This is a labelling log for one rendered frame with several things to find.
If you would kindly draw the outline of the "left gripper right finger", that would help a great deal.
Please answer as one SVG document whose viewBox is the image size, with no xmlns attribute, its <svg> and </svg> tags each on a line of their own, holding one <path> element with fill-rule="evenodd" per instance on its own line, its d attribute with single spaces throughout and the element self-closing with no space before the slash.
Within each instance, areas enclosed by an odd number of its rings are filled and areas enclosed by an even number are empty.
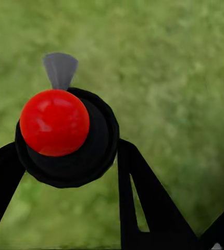
<svg viewBox="0 0 224 250">
<path fill-rule="evenodd" d="M 206 250 L 138 148 L 120 139 L 117 156 L 121 250 Z M 130 174 L 150 233 L 138 229 Z"/>
</svg>

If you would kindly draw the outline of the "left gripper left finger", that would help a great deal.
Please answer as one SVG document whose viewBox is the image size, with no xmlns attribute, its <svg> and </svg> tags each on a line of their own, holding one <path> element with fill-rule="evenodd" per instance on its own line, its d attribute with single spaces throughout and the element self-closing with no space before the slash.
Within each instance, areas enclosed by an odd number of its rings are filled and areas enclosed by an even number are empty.
<svg viewBox="0 0 224 250">
<path fill-rule="evenodd" d="M 25 171 L 14 143 L 0 148 L 0 221 Z"/>
</svg>

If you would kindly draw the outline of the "pesticide atomizer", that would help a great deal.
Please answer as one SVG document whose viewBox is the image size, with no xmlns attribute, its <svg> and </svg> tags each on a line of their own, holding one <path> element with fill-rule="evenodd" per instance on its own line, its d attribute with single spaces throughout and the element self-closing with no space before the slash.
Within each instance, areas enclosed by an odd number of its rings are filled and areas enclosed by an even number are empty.
<svg viewBox="0 0 224 250">
<path fill-rule="evenodd" d="M 47 54 L 42 62 L 52 90 L 33 96 L 16 126 L 19 161 L 39 182 L 79 188 L 110 169 L 120 144 L 112 108 L 98 95 L 70 87 L 79 62 L 69 54 Z"/>
</svg>

